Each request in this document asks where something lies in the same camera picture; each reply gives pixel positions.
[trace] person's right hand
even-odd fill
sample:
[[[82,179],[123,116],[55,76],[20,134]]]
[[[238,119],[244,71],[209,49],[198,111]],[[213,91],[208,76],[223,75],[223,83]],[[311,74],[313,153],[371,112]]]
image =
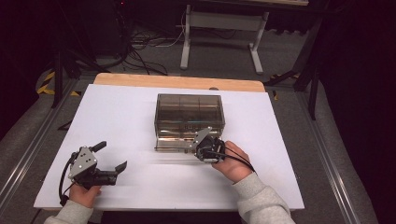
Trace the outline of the person's right hand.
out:
[[[249,161],[248,154],[246,154],[240,147],[234,144],[231,141],[225,142],[225,153],[230,156],[234,156],[238,159],[241,159],[238,155],[245,158],[245,160]],[[225,177],[233,181],[234,183],[239,182],[243,178],[247,177],[252,173],[249,167],[247,167],[244,163],[240,161],[233,160],[231,158],[225,158],[224,161],[220,161],[218,163],[212,163],[213,168],[222,172]]]
[[[85,207],[92,208],[96,196],[101,192],[101,187],[102,186],[92,186],[89,190],[87,190],[82,186],[74,184],[70,188],[70,200]]]

